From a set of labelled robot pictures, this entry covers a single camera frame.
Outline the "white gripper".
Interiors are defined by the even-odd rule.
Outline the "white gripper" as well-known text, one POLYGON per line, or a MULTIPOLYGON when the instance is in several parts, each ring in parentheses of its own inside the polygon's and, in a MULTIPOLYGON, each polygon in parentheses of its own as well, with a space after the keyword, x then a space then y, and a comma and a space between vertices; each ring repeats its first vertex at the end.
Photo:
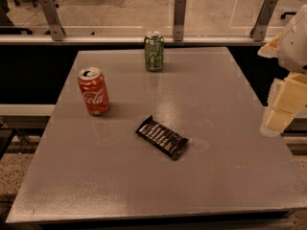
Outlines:
POLYGON ((257 54, 262 58, 278 58, 281 67, 292 71, 284 80, 273 80, 262 117, 260 132, 275 137, 307 105, 307 75, 301 74, 307 73, 307 5, 257 54))

